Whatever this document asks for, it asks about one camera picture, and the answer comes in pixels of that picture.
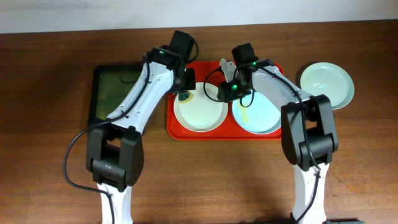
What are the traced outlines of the yellow green sponge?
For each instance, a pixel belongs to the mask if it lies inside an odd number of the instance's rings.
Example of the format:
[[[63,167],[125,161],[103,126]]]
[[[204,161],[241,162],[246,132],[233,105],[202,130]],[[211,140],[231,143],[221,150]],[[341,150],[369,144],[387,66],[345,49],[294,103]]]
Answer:
[[[191,91],[182,91],[178,94],[179,103],[187,103],[193,98],[193,93]]]

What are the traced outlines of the light blue plate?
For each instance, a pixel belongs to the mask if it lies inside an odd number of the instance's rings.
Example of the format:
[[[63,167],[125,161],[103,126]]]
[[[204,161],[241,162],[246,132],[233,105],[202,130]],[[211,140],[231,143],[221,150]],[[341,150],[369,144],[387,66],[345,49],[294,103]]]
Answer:
[[[253,134],[270,134],[281,127],[280,111],[262,94],[255,92],[242,100],[234,100],[231,110],[235,122]]]

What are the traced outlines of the cream white plate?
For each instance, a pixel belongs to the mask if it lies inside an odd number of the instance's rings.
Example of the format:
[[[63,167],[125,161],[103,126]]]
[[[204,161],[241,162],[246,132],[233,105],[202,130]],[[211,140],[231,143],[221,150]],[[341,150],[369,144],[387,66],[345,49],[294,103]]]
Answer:
[[[203,90],[203,82],[196,82],[185,101],[174,101],[174,114],[177,121],[186,129],[204,133],[220,126],[228,114],[228,104],[210,100]]]

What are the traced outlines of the light green plate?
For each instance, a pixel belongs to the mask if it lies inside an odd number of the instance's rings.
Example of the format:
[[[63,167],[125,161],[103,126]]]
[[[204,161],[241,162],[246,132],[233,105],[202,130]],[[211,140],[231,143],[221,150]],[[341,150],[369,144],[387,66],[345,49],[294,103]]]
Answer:
[[[347,106],[354,97],[354,83],[343,68],[330,62],[317,62],[304,69],[300,87],[314,96],[326,95],[333,110]]]

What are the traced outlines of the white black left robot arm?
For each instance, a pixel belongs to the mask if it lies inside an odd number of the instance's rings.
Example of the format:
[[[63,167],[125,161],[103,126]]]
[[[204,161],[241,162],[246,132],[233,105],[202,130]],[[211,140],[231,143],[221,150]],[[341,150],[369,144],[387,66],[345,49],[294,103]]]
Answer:
[[[195,87],[191,47],[164,45],[143,57],[139,78],[105,119],[95,119],[86,132],[86,169],[101,195],[103,223],[132,223],[131,194],[144,165],[142,133],[166,93]]]

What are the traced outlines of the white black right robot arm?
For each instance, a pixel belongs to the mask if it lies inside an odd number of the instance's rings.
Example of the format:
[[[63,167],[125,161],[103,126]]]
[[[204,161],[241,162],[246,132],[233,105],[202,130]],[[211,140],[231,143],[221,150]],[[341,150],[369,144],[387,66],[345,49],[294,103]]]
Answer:
[[[280,111],[282,150],[295,177],[292,223],[326,223],[326,173],[338,148],[329,98],[304,92],[270,60],[240,63],[232,74],[219,84],[218,100],[229,103],[259,93]]]

